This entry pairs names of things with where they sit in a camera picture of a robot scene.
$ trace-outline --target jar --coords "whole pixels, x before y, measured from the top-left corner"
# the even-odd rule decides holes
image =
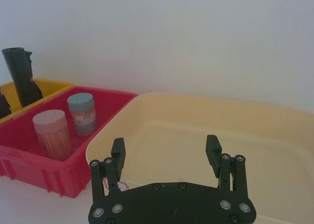
[[[43,111],[33,117],[33,123],[39,142],[51,159],[64,161],[72,154],[64,111]]]
[[[77,134],[80,136],[93,134],[97,123],[93,95],[78,93],[71,95],[67,101]]]

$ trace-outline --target yellow plastic bin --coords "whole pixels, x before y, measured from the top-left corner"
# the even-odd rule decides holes
[[[40,99],[24,108],[20,104],[18,94],[16,92],[14,82],[1,85],[1,91],[5,95],[8,103],[10,104],[12,114],[0,119],[0,124],[8,121],[9,119],[41,104],[42,102],[56,96],[59,93],[66,91],[73,86],[72,83],[59,82],[53,80],[35,78],[35,82],[43,93],[44,98]]]
[[[207,134],[218,136],[223,153],[245,156],[255,224],[314,223],[314,114],[148,93],[133,99],[93,138],[86,159],[110,157],[113,140],[124,137],[121,187],[181,181],[216,187],[205,154]]]

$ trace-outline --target screw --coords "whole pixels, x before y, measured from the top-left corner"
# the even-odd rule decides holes
[[[93,212],[93,216],[95,218],[101,217],[104,214],[104,209],[103,208],[96,208]]]
[[[116,204],[112,207],[111,210],[112,210],[113,213],[120,213],[120,212],[122,211],[122,209],[123,209],[122,204],[116,203]]]
[[[96,166],[98,164],[98,161],[92,161],[91,166]]]
[[[106,164],[110,164],[111,162],[112,162],[112,159],[106,159],[106,160],[105,160],[105,163],[106,163]]]
[[[226,210],[231,209],[231,204],[230,204],[230,202],[227,201],[227,200],[222,200],[222,201],[220,201],[220,206],[221,206],[223,209],[226,209]]]
[[[244,158],[241,157],[241,156],[237,157],[236,159],[238,159],[239,161],[243,161],[244,160]]]
[[[240,207],[240,209],[241,209],[242,212],[245,212],[245,213],[251,212],[250,206],[247,205],[246,203],[241,203],[241,204],[239,204],[239,207]]]
[[[227,154],[224,154],[222,157],[223,159],[226,159],[226,160],[230,158]]]
[[[230,215],[230,221],[233,222],[233,223],[239,223],[240,222],[240,219],[237,215]]]
[[[114,219],[112,219],[112,218],[109,219],[108,222],[107,222],[107,224],[114,224],[114,223],[115,223],[115,221],[114,221]]]
[[[159,190],[160,189],[160,184],[156,183],[153,185],[154,190]]]
[[[185,183],[180,183],[179,187],[180,187],[180,189],[186,189],[186,184]]]

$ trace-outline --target jar lid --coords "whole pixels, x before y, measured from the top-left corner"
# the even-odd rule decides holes
[[[38,134],[50,134],[68,126],[65,113],[62,110],[47,110],[33,117],[35,131]]]
[[[87,111],[95,106],[93,95],[90,93],[78,93],[71,95],[67,101],[70,111],[73,112]]]

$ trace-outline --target pink lid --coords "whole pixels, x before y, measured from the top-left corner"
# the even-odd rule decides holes
[[[62,110],[47,110],[33,117],[35,131],[38,134],[50,134],[68,126],[65,113]]]

